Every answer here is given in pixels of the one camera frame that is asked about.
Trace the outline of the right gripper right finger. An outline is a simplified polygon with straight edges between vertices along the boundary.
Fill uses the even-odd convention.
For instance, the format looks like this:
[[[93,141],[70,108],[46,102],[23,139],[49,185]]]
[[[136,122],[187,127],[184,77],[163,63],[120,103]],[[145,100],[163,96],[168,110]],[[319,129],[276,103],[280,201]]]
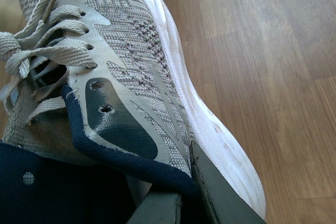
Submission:
[[[190,146],[192,176],[208,223],[265,223],[234,191],[196,141]]]

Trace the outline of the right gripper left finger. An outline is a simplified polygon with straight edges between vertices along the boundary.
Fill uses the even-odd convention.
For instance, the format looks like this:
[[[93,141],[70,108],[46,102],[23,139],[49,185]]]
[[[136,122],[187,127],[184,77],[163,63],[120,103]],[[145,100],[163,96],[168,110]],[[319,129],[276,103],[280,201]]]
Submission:
[[[127,224],[178,224],[181,223],[181,195],[152,191],[144,198]]]

